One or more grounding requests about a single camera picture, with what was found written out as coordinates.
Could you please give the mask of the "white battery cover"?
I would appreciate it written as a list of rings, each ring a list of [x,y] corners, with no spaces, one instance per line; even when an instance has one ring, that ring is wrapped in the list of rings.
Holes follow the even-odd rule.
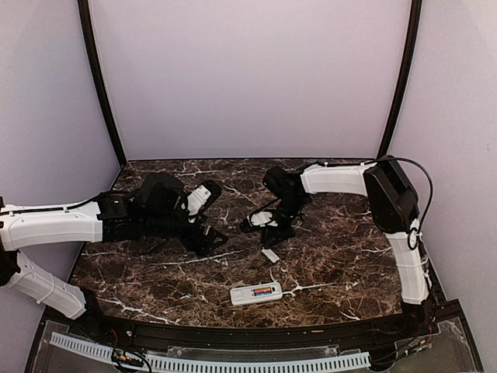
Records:
[[[271,249],[262,249],[262,254],[266,256],[272,263],[277,263],[280,258]]]

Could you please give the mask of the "white remote control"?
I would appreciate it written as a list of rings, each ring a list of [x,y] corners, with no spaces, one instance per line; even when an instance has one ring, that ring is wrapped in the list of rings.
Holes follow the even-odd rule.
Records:
[[[232,305],[252,305],[263,302],[273,302],[283,297],[279,282],[232,288],[230,299]]]

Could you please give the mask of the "orange battery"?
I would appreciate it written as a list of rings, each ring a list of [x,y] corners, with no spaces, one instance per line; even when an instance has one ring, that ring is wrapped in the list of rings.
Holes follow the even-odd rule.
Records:
[[[271,294],[273,290],[271,287],[264,287],[264,288],[256,288],[253,291],[255,294]]]

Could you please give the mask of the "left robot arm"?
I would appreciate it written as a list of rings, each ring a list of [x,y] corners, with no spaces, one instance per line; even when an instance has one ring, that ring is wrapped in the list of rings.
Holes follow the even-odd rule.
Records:
[[[123,242],[176,239],[199,257],[228,237],[206,223],[205,210],[221,195],[213,180],[187,193],[168,173],[149,173],[132,191],[109,191],[75,204],[1,206],[1,285],[51,307],[93,339],[109,333],[94,293],[70,285],[36,265],[21,249],[61,242]]]

